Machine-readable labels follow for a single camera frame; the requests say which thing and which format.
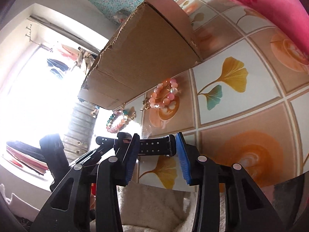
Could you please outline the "patterned tile table cloth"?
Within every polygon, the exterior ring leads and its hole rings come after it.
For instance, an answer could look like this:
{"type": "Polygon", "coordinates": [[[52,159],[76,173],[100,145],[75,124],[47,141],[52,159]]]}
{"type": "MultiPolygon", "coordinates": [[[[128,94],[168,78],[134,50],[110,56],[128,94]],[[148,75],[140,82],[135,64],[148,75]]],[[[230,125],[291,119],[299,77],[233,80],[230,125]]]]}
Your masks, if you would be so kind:
{"type": "Polygon", "coordinates": [[[176,76],[165,109],[138,111],[126,131],[182,132],[222,165],[240,163],[260,185],[308,171],[308,56],[275,24],[232,0],[175,0],[203,62],[176,76]]]}

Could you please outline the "black smart watch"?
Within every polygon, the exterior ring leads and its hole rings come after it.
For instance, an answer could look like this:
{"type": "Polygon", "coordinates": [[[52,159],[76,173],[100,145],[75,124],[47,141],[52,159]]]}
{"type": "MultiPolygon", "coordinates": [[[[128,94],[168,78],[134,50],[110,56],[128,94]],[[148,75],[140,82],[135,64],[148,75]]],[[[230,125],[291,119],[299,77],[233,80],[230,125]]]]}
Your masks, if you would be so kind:
{"type": "MultiPolygon", "coordinates": [[[[114,150],[115,154],[120,149],[121,144],[127,148],[132,140],[132,136],[127,132],[119,132],[116,139],[107,137],[96,137],[96,143],[103,148],[104,153],[114,150]]],[[[141,139],[139,147],[139,156],[167,156],[176,155],[176,141],[174,135],[164,136],[157,139],[141,139]]]]}

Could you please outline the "pink floral bed quilt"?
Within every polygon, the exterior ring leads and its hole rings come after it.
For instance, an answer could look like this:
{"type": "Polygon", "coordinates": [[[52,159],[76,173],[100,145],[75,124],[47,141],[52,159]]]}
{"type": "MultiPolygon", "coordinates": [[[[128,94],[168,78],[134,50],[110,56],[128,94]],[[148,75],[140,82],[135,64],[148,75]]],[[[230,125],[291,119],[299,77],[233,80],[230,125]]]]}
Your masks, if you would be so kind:
{"type": "Polygon", "coordinates": [[[256,10],[308,53],[308,0],[236,0],[256,10]]]}

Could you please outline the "brown cardboard box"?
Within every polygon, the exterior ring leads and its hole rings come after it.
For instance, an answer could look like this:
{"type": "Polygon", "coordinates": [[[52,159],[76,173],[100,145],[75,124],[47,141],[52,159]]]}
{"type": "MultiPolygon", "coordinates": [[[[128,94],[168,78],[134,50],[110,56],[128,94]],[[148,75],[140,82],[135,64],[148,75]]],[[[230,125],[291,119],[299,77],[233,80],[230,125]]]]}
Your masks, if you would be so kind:
{"type": "Polygon", "coordinates": [[[186,12],[174,0],[144,0],[99,53],[78,97],[114,110],[201,59],[186,12]]]}

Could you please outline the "white fluffy cloth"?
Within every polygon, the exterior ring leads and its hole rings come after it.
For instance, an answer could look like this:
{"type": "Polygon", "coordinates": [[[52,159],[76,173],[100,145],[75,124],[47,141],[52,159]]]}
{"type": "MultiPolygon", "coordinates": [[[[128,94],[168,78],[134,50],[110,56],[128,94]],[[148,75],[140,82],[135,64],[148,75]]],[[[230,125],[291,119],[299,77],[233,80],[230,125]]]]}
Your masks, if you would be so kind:
{"type": "Polygon", "coordinates": [[[191,231],[197,194],[130,182],[117,187],[123,231],[191,231]]]}

